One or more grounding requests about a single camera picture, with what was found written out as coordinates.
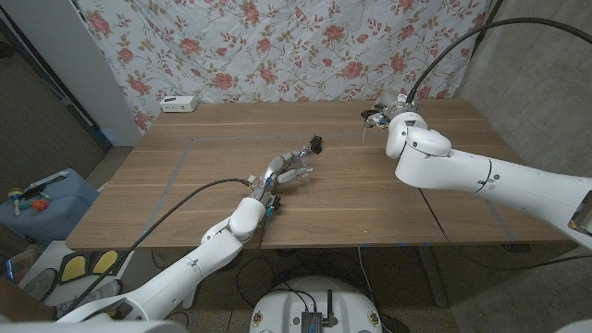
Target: power strip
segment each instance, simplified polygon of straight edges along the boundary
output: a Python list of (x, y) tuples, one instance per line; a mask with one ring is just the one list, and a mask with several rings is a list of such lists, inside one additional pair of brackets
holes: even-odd
[(197, 106), (197, 96), (165, 96), (160, 101), (163, 112), (192, 112)]

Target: wooden table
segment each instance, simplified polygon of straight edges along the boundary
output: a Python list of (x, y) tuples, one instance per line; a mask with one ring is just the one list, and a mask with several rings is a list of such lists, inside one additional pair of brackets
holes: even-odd
[[(195, 188), (223, 178), (260, 176), (271, 159), (302, 148), (314, 134), (323, 153), (310, 157), (307, 181), (277, 187), (282, 207), (247, 248), (446, 244), (434, 214), (461, 244), (562, 241), (544, 222), (468, 193), (424, 191), (398, 181), (385, 155), (387, 132), (369, 129), (360, 112), (373, 102), (199, 105), (161, 114), (109, 181), (66, 245), (76, 250), (129, 247)], [(461, 100), (425, 100), (419, 113), (456, 149), (520, 163)], [(228, 183), (199, 193), (142, 244), (189, 248), (229, 216), (249, 190)]]

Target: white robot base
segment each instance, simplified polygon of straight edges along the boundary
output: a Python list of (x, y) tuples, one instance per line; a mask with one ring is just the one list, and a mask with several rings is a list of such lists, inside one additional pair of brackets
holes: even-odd
[(296, 277), (287, 283), (276, 286), (255, 305), (249, 332), (382, 332), (376, 307), (353, 286), (320, 276)]

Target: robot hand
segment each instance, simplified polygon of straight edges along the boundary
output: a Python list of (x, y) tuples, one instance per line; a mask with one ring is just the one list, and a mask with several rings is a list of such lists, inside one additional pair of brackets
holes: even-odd
[(228, 229), (243, 243), (249, 241), (264, 216), (271, 216), (281, 206), (279, 202), (281, 198), (272, 193), (276, 185), (312, 172), (313, 169), (306, 166), (304, 162), (311, 154), (321, 153), (322, 140), (315, 135), (300, 151), (275, 157), (259, 178), (258, 183), (252, 185), (251, 195), (242, 199), (232, 216), (211, 227), (203, 235), (202, 244), (212, 239), (222, 229)]
[(242, 250), (263, 220), (279, 208), (279, 198), (272, 194), (277, 183), (285, 183), (313, 169), (305, 158), (321, 153), (321, 138), (314, 136), (300, 151), (274, 158), (252, 194), (240, 201), (232, 216), (211, 227), (199, 247), (153, 277), (134, 291), (89, 302), (62, 317), (60, 323), (78, 323), (92, 318), (111, 320), (109, 312), (125, 320), (159, 320), (180, 302), (191, 304), (197, 285), (207, 276), (230, 263)]
[(406, 98), (383, 92), (373, 108), (362, 113), (366, 127), (388, 127), (386, 153), (399, 159), (399, 180), (419, 189), (473, 193), (538, 217), (592, 249), (592, 179), (452, 149)]

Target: yellow object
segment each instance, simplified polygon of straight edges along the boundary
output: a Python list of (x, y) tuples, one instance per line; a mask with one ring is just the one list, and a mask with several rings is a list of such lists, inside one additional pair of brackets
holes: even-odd
[(96, 262), (92, 268), (93, 274), (101, 274), (105, 272), (117, 260), (117, 251), (107, 251)]
[(66, 266), (64, 266), (64, 272), (62, 273), (62, 281), (66, 282), (73, 278), (78, 278), (86, 274), (86, 258), (83, 256), (76, 256), (70, 259)]
[(19, 189), (19, 188), (12, 188), (12, 189), (10, 189), (10, 192), (8, 193), (8, 198), (12, 199), (11, 197), (13, 195), (17, 195), (17, 196), (22, 195), (22, 190)]

